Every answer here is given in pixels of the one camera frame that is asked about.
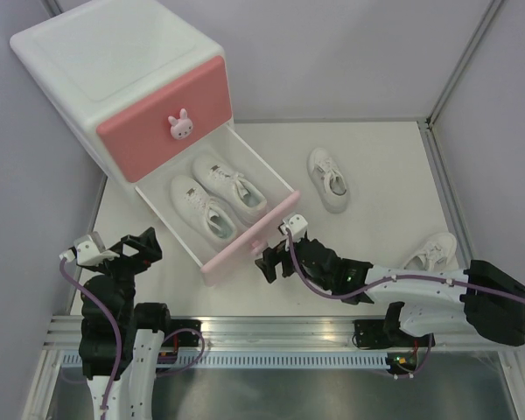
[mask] white table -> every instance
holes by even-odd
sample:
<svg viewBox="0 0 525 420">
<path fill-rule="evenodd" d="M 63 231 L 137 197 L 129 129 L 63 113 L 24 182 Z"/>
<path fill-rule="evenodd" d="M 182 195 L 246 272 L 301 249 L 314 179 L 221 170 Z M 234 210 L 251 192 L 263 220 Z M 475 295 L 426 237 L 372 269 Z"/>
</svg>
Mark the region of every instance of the white table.
<svg viewBox="0 0 525 420">
<path fill-rule="evenodd" d="M 339 256 L 398 267 L 424 239 L 447 224 L 415 122 L 300 122 L 237 124 L 237 132 L 294 188 L 309 235 Z M 320 203 L 306 170 L 317 146 L 338 160 L 352 190 L 343 214 Z M 108 181 L 94 230 L 106 246 L 153 226 L 164 258 L 136 277 L 136 302 L 165 302 L 177 317 L 363 316 L 385 308 L 329 301 L 312 294 L 296 276 L 267 284 L 252 262 L 224 283 L 208 288 L 198 266 L 145 205 L 131 204 Z M 457 268 L 453 262 L 450 268 Z M 84 271 L 85 283 L 93 274 Z M 79 294 L 72 314 L 81 313 Z"/>
</svg>

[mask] wall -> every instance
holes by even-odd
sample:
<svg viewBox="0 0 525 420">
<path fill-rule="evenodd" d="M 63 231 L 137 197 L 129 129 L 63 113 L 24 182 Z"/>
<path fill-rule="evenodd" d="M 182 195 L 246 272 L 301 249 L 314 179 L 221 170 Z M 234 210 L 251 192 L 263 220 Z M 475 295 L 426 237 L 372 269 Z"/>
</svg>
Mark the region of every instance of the wall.
<svg viewBox="0 0 525 420">
<path fill-rule="evenodd" d="M 525 283 L 525 0 L 504 4 L 436 133 L 477 255 Z"/>
<path fill-rule="evenodd" d="M 224 47 L 235 117 L 257 120 L 427 116 L 490 3 L 160 1 Z"/>
<path fill-rule="evenodd" d="M 85 232 L 101 180 L 9 46 L 47 19 L 0 0 L 0 419 L 18 419 L 51 315 L 67 303 L 58 254 Z"/>
</svg>

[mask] bunny-shaped knob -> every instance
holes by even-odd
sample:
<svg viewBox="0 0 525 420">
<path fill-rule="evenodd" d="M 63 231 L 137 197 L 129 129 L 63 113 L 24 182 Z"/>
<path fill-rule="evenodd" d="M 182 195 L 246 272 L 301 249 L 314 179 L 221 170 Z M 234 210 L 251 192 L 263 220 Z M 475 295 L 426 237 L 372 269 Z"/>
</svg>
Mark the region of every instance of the bunny-shaped knob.
<svg viewBox="0 0 525 420">
<path fill-rule="evenodd" d="M 169 116 L 167 120 L 171 124 L 171 135 L 175 140 L 182 140 L 193 132 L 193 122 L 186 114 L 186 109 L 182 108 L 178 113 L 179 119 Z"/>
</svg>

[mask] shoe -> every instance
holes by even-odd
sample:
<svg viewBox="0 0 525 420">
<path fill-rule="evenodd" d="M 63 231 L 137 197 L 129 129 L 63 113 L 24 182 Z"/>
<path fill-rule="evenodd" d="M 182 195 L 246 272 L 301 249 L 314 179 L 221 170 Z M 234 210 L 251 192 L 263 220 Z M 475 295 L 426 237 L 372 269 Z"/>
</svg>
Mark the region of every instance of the shoe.
<svg viewBox="0 0 525 420">
<path fill-rule="evenodd" d="M 318 147 L 307 159 L 307 171 L 323 206 L 330 213 L 342 213 L 348 206 L 348 185 L 328 151 Z"/>
<path fill-rule="evenodd" d="M 257 223 L 267 210 L 264 195 L 238 171 L 202 154 L 192 162 L 192 175 L 210 193 L 224 199 L 247 226 Z"/>
<path fill-rule="evenodd" d="M 457 239 L 449 232 L 433 234 L 402 266 L 405 270 L 443 271 L 455 257 Z"/>
<path fill-rule="evenodd" d="M 194 179 L 179 175 L 171 181 L 171 202 L 178 215 L 216 249 L 237 237 L 237 227 L 214 197 Z"/>
</svg>

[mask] open drawer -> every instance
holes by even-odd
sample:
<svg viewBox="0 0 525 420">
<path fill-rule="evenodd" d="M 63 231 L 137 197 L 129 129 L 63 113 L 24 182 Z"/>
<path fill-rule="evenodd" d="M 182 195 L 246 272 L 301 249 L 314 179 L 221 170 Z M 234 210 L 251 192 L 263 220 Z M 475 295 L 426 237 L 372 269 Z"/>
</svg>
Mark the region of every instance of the open drawer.
<svg viewBox="0 0 525 420">
<path fill-rule="evenodd" d="M 170 183 L 178 175 L 191 176 L 191 165 L 200 153 L 218 158 L 243 173 L 266 197 L 268 213 L 252 227 L 246 227 L 231 209 L 227 212 L 240 235 L 222 251 L 217 251 L 177 214 L 171 198 Z M 272 236 L 279 235 L 282 219 L 292 213 L 300 198 L 245 141 L 224 124 L 190 145 L 155 171 L 136 182 L 135 188 L 161 221 L 171 230 L 191 258 L 199 265 L 206 285 L 214 285 L 245 258 L 260 254 Z"/>
</svg>

